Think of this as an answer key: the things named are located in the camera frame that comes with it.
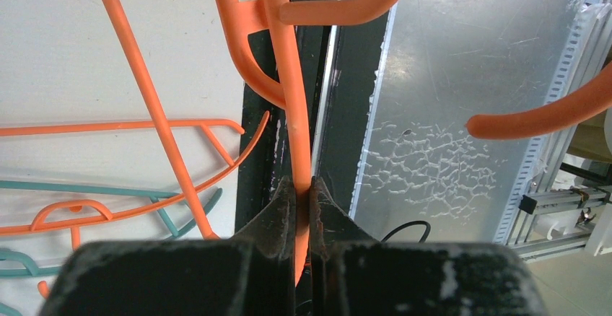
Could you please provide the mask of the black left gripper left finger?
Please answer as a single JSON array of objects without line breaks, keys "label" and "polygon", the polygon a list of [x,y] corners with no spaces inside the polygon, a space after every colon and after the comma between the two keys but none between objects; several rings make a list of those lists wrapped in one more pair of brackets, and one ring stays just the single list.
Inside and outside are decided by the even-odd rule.
[{"label": "black left gripper left finger", "polygon": [[66,261],[42,315],[293,315],[296,191],[219,240],[91,242]]}]

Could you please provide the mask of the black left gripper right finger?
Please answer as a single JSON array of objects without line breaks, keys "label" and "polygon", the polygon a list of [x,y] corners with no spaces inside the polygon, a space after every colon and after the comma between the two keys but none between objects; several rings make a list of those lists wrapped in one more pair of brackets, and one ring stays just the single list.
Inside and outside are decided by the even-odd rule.
[{"label": "black left gripper right finger", "polygon": [[310,189],[314,315],[546,315],[532,275],[508,247],[383,242],[360,228],[322,179]]}]

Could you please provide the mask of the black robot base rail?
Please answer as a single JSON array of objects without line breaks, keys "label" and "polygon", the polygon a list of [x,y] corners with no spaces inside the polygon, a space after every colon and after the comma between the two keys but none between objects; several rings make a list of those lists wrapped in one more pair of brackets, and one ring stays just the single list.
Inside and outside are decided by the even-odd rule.
[{"label": "black robot base rail", "polygon": [[[349,26],[384,15],[398,0],[216,0],[232,61],[245,83],[263,99],[281,108],[287,120],[292,179],[283,179],[270,205],[257,215],[280,214],[281,232],[271,235],[281,247],[283,304],[294,310],[310,244],[311,145],[307,101],[295,28]],[[267,30],[271,36],[278,80],[267,76],[253,57],[249,35]]]}]

